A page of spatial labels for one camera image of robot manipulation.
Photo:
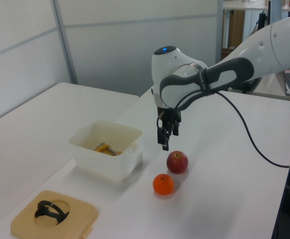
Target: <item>white table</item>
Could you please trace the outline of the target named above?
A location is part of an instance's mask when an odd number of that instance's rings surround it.
[[[77,130],[115,120],[137,99],[60,83],[0,118],[0,221],[71,159]]]
[[[245,117],[259,149],[276,163],[290,164],[290,102],[223,93]],[[180,135],[171,137],[169,152],[156,143],[156,117],[148,91],[115,120],[144,132],[143,163],[127,181],[104,181],[71,159],[0,222],[0,238],[14,238],[11,220],[45,189],[98,208],[91,239],[271,238],[288,170],[257,154],[234,109],[218,95],[195,101],[182,112]],[[173,150],[187,154],[188,171],[172,174],[175,193],[158,197],[152,180],[168,173]]]

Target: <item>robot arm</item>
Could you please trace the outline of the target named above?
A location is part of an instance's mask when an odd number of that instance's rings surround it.
[[[290,17],[262,28],[214,66],[192,59],[174,46],[154,52],[152,93],[158,109],[158,143],[168,150],[178,135],[180,111],[193,101],[239,83],[290,68]]]

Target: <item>plastic bin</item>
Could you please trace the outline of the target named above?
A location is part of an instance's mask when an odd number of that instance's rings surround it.
[[[122,153],[111,156],[93,151],[101,142]],[[69,144],[79,168],[115,181],[123,181],[142,160],[143,132],[125,125],[96,120],[77,131],[69,139]]]

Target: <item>yellow object in container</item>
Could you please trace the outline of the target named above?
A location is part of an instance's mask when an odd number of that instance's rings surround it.
[[[49,201],[68,213],[58,223],[49,216],[35,217],[38,204]],[[86,239],[98,217],[97,209],[80,201],[52,191],[42,191],[11,222],[11,234],[20,239]]]
[[[120,155],[122,152],[121,151],[114,151],[108,144],[106,143],[100,143],[99,146],[93,149],[96,152],[99,153],[105,153],[107,155],[111,156],[117,156]]]

